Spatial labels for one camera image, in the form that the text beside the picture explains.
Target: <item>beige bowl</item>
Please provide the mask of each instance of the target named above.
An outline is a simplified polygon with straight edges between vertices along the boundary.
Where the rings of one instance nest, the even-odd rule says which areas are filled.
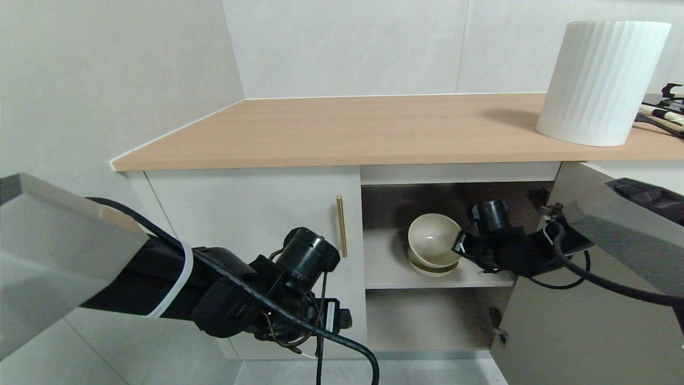
[[[448,216],[424,214],[408,228],[408,259],[417,267],[456,267],[460,256],[451,250],[461,227]]]
[[[413,270],[428,277],[444,277],[445,275],[448,275],[449,273],[454,271],[454,269],[456,269],[456,266],[458,266],[457,262],[455,265],[445,267],[443,269],[433,269],[432,267],[427,267],[423,265],[419,266],[415,264],[411,259],[408,260],[408,263],[411,265]]]

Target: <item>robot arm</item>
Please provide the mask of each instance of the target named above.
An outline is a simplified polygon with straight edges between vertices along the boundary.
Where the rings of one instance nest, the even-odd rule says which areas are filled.
[[[230,282],[226,271],[306,323],[331,325],[334,334],[351,327],[350,311],[338,300],[311,292],[340,256],[309,229],[291,230],[281,250],[250,264],[227,249],[196,247],[190,258],[203,261],[188,269],[183,250],[143,232],[140,215],[126,206],[78,197],[26,174],[0,186],[0,359],[79,306],[189,320],[221,338],[249,332],[291,349],[312,335]],[[184,268],[187,281],[159,310]]]

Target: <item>white cylindrical container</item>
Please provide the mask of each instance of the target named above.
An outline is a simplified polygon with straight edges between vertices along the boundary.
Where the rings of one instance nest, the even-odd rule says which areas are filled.
[[[537,131],[581,145],[624,144],[670,27],[650,21],[568,24]]]

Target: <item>white cable tie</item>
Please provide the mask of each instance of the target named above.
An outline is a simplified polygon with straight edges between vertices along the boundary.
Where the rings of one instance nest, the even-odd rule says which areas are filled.
[[[183,264],[183,271],[181,271],[181,274],[178,276],[178,279],[176,280],[176,283],[171,287],[171,290],[169,290],[168,293],[166,293],[166,296],[164,299],[159,302],[159,305],[150,312],[150,314],[147,314],[145,317],[148,318],[159,318],[161,317],[162,314],[168,309],[168,307],[171,305],[171,303],[176,299],[176,296],[178,296],[178,293],[181,292],[181,289],[183,286],[185,286],[185,283],[187,282],[188,278],[190,278],[190,274],[192,273],[192,265],[194,262],[193,256],[192,256],[192,248],[182,240],[179,241],[183,245],[183,253],[185,254],[185,263]]]
[[[551,237],[547,234],[547,226],[548,225],[549,224],[544,225],[544,228],[542,229],[542,231],[544,232],[544,236],[547,237],[547,241],[549,243],[551,243],[551,246],[553,246],[553,241],[551,240]]]

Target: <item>door hinge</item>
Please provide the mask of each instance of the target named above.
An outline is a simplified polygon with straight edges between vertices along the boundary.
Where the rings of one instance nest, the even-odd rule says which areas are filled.
[[[494,331],[494,334],[499,337],[501,346],[506,346],[509,337],[508,332],[499,327],[501,326],[501,320],[503,320],[501,311],[495,306],[490,306],[488,309],[489,319],[492,321],[492,330]]]

